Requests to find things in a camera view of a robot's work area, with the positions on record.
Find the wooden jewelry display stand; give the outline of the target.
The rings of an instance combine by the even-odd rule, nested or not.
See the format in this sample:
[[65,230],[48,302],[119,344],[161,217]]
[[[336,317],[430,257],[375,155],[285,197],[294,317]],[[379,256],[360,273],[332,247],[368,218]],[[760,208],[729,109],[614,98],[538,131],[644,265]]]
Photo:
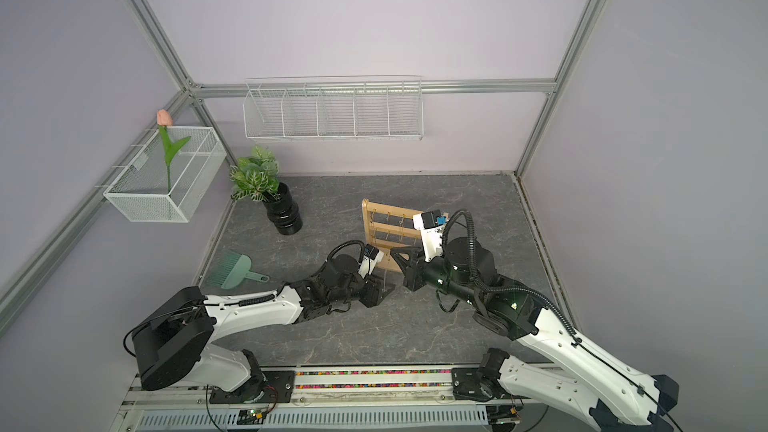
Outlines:
[[380,265],[383,265],[388,271],[400,271],[391,258],[393,247],[422,247],[420,233],[413,227],[412,220],[415,214],[422,212],[375,203],[368,199],[362,201],[366,240],[384,252],[385,257]]

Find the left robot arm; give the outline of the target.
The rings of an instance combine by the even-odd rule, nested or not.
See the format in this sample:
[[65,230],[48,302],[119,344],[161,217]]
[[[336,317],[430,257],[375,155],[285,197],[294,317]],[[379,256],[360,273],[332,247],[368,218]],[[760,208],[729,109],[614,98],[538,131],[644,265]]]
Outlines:
[[362,241],[356,244],[357,256],[337,246],[315,273],[275,290],[221,296],[205,295],[197,286],[181,289],[124,339],[133,348],[142,389],[185,382],[208,387],[225,403],[262,399],[271,385],[254,353],[220,347],[217,340],[345,313],[355,301],[379,305],[388,292],[374,270],[385,254]]

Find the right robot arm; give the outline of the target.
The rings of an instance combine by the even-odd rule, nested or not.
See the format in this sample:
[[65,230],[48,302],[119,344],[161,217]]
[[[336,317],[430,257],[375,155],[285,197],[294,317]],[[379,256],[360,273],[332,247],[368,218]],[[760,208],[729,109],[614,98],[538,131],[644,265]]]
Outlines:
[[473,309],[485,329],[548,358],[558,372],[542,370],[512,354],[490,348],[477,369],[472,398],[499,393],[535,399],[596,431],[678,431],[671,411],[679,385],[671,377],[629,366],[580,332],[544,293],[498,273],[494,257],[479,243],[471,213],[460,209],[416,214],[421,245],[390,254],[416,291],[434,287]]

